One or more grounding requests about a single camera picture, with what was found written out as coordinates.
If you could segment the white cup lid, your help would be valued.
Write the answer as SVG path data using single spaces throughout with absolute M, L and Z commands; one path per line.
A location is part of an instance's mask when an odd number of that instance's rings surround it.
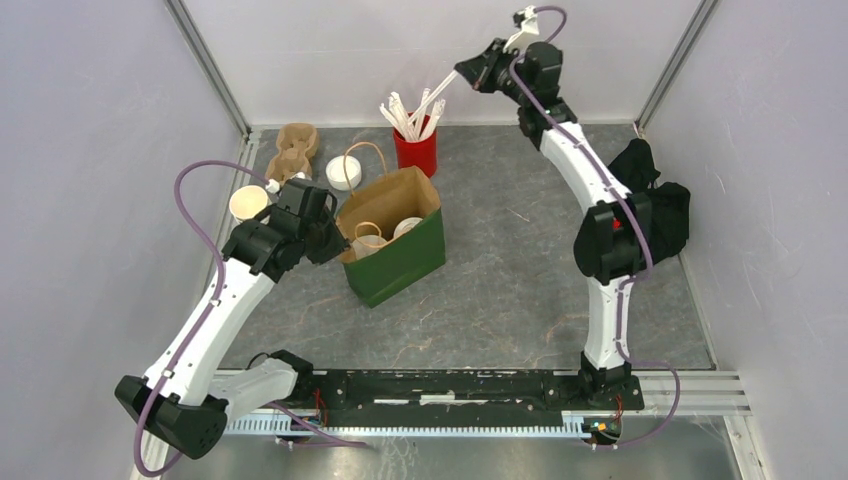
M 421 217 L 409 217 L 398 223 L 393 232 L 393 240 L 398 239 L 400 236 L 408 233 L 415 226 L 420 224 L 423 221 Z
M 354 239 L 352 247 L 355 259 L 361 260 L 377 253 L 386 243 L 385 238 L 376 234 L 362 235 Z

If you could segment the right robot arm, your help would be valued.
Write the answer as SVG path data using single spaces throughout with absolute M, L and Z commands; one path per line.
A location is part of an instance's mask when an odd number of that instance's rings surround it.
M 653 266 L 649 249 L 652 205 L 608 170 L 560 95 L 563 53 L 547 42 L 524 51 L 494 40 L 481 54 L 455 64 L 473 90 L 514 101 L 522 133 L 547 158 L 576 196 L 583 219 L 573 256 L 586 277 L 589 331 L 571 384 L 580 400 L 602 408 L 633 384 L 627 346 L 629 300 L 639 273 Z

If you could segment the stack of paper cups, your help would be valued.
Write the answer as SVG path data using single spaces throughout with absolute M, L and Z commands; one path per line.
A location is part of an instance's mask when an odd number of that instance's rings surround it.
M 246 185 L 229 198 L 228 211 L 237 223 L 254 218 L 269 206 L 271 199 L 266 189 L 259 185 Z

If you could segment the single straw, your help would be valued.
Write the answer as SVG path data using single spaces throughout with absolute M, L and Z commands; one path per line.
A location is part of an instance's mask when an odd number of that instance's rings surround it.
M 456 70 L 452 70 L 437 87 L 430 90 L 429 94 L 421 101 L 419 107 L 413 112 L 412 116 L 410 117 L 410 121 L 417 120 L 421 115 L 423 115 L 429 105 L 436 101 L 440 97 L 442 92 L 458 76 L 458 72 Z

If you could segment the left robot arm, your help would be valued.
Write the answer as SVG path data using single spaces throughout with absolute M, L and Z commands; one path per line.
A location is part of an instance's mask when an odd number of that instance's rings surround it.
M 276 202 L 236 226 L 177 337 L 142 376 L 126 375 L 115 388 L 139 430 L 199 459 L 232 421 L 276 400 L 297 408 L 312 399 L 314 381 L 304 374 L 310 365 L 292 355 L 274 354 L 226 380 L 215 374 L 248 316 L 286 272 L 303 258 L 320 265 L 348 248 L 337 205 L 329 190 L 294 179 Z

